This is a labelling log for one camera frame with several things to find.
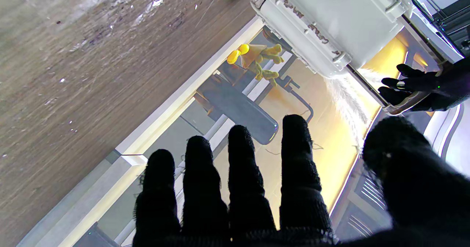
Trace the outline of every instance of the black glove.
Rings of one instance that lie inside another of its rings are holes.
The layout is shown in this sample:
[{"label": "black glove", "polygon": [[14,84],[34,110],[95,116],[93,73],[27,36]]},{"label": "black glove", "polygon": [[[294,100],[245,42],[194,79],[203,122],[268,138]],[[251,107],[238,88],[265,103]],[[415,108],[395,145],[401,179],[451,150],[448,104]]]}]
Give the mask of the black glove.
[{"label": "black glove", "polygon": [[439,77],[436,72],[424,73],[405,64],[398,65],[397,69],[405,78],[384,78],[382,83],[387,87],[379,88],[381,96],[393,105],[419,91],[430,95],[411,108],[411,111],[447,110],[462,103],[470,95],[470,62],[467,59],[451,65]]},{"label": "black glove", "polygon": [[333,243],[307,123],[286,116],[282,136],[281,230],[277,231],[264,196],[253,141],[247,128],[236,125],[228,135],[230,210],[220,198],[220,177],[209,142],[195,136],[186,149],[183,178],[183,226],[177,218],[174,161],[157,150],[148,160],[143,190],[135,205],[133,246],[246,246]]}]

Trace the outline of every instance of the glove finger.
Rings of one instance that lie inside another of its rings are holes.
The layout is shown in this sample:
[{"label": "glove finger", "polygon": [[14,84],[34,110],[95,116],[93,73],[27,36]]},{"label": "glove finger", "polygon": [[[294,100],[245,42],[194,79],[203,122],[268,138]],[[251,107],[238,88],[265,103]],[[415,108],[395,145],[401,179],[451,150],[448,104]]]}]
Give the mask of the glove finger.
[{"label": "glove finger", "polygon": [[253,140],[244,126],[236,125],[228,133],[228,162],[232,235],[236,238],[254,230],[275,230]]},{"label": "glove finger", "polygon": [[380,87],[379,88],[380,95],[387,100],[392,105],[398,105],[401,103],[405,98],[411,95],[411,93],[403,92],[403,91],[395,91],[388,87]]},{"label": "glove finger", "polygon": [[423,71],[413,69],[406,64],[398,64],[397,69],[406,78],[418,78],[424,75]]},{"label": "glove finger", "polygon": [[183,234],[227,236],[227,206],[220,196],[220,176],[213,165],[208,140],[201,136],[190,138],[185,162]]},{"label": "glove finger", "polygon": [[168,234],[178,234],[174,193],[174,160],[168,150],[157,150],[148,159],[141,184],[142,192],[135,203],[136,234],[134,246]]},{"label": "glove finger", "polygon": [[307,122],[298,115],[285,116],[282,134],[282,188],[280,224],[332,232],[320,194],[322,186],[312,158],[312,139]]}]

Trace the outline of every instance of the wood grain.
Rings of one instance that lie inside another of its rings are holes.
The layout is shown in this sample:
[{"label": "wood grain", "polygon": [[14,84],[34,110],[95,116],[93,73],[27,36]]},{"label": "wood grain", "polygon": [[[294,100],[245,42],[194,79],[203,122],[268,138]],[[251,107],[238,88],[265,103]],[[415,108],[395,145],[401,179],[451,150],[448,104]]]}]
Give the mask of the wood grain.
[{"label": "wood grain", "polygon": [[0,6],[5,247],[254,17],[247,0],[0,0]]}]

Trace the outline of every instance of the hand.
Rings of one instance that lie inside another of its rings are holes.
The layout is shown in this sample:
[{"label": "hand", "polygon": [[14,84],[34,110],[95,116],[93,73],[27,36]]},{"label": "hand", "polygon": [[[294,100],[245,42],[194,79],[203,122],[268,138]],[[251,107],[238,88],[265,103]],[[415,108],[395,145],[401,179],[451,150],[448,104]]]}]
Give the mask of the hand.
[{"label": "hand", "polygon": [[269,239],[288,244],[334,242],[312,159],[312,140],[301,116],[284,118],[281,156],[281,230],[277,231],[247,128],[236,125],[228,135],[229,211],[220,197],[220,177],[209,142],[201,136],[190,138],[181,227],[173,189],[173,157],[166,150],[157,150],[148,160],[143,190],[136,200],[133,246],[227,246],[231,239],[240,245]]},{"label": "hand", "polygon": [[466,99],[466,95],[468,98],[468,88],[462,92],[452,92],[455,90],[453,81],[459,83],[465,80],[461,77],[462,74],[465,75],[465,72],[462,72],[458,66],[460,65],[456,63],[448,73],[436,77],[436,72],[424,73],[405,64],[400,64],[397,69],[405,78],[402,80],[382,79],[382,83],[387,87],[380,87],[379,93],[392,105],[398,105],[413,92],[428,92],[430,94],[411,108],[411,111],[447,110],[460,104]]}]

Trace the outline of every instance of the yellow toy figure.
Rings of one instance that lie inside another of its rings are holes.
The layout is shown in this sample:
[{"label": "yellow toy figure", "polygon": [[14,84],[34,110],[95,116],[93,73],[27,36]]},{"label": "yellow toy figure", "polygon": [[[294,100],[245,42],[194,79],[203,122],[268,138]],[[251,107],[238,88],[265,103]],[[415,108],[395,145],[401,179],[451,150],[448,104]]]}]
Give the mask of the yellow toy figure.
[{"label": "yellow toy figure", "polygon": [[260,63],[264,59],[270,59],[275,64],[284,62],[284,59],[278,56],[281,50],[282,47],[280,44],[276,44],[271,48],[264,45],[242,44],[237,50],[230,53],[227,57],[227,63],[234,64],[238,57],[241,56],[242,67],[256,74],[255,79],[260,81],[262,78],[265,78],[272,86],[277,86],[275,78],[279,77],[279,74],[274,71],[262,69]]}]

